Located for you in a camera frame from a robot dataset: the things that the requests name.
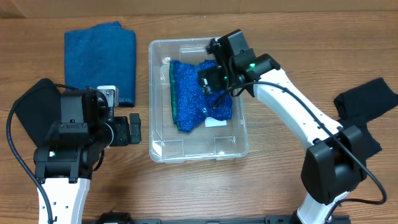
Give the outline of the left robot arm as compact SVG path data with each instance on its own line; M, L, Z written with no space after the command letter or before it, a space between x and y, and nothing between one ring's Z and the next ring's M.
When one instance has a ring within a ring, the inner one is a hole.
M60 95L60 116L34 153L39 223L81 223L92 175L105 150L140 143L139 115L115 116L118 104L114 85Z

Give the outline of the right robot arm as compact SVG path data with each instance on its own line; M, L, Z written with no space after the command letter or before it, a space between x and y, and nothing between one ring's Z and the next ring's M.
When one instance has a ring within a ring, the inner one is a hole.
M199 72L199 84L206 95L223 92L214 108L221 108L237 88L247 90L284 122L304 148L305 200L292 216L268 217L267 222L349 223L348 217L335 217L333 212L367 177L361 130L344 128L320 111L270 55L255 55L241 30L211 39L206 51L214 55L216 65Z

